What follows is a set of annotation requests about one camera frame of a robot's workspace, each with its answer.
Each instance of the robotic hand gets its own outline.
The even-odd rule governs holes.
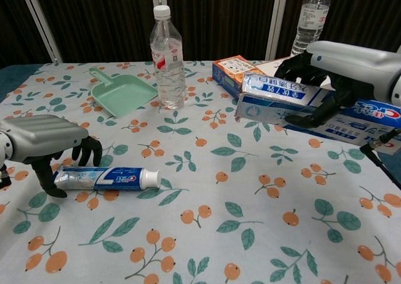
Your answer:
[[[54,197],[67,197],[56,187],[50,167],[63,151],[73,147],[72,158],[84,166],[93,151],[93,165],[99,166],[102,145],[88,131],[63,118],[52,115],[19,117],[0,121],[0,188],[11,184],[5,160],[31,164],[43,190]]]
[[[326,123],[343,107],[358,99],[378,100],[401,106],[401,55],[330,41],[316,41],[305,52],[284,60],[275,77],[320,86],[328,76],[333,96],[311,115],[289,115],[285,120],[310,129]]]

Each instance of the dustpan handle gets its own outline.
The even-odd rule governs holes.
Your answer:
[[[105,84],[105,86],[108,86],[113,83],[113,79],[100,71],[98,68],[90,68],[89,69],[90,75],[95,77],[96,79],[100,80]]]

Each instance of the plastic water bottle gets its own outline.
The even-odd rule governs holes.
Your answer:
[[[167,5],[154,7],[156,24],[150,34],[157,90],[160,101],[168,108],[184,106],[185,76],[182,38],[170,21]]]
[[[310,43],[319,39],[329,7],[330,0],[303,0],[291,56],[303,53]]]

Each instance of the toothpaste cap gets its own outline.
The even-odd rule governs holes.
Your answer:
[[[149,171],[143,168],[142,176],[140,179],[140,188],[143,190],[148,187],[160,188],[159,170]]]

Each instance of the dark curtain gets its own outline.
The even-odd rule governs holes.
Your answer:
[[[0,68],[51,59],[25,0],[0,0]]]
[[[167,0],[185,60],[263,60],[274,0]]]
[[[287,0],[276,57],[288,56],[302,0]],[[401,45],[400,0],[331,0],[320,40],[396,52]]]
[[[39,0],[65,62],[151,60],[152,0]]]

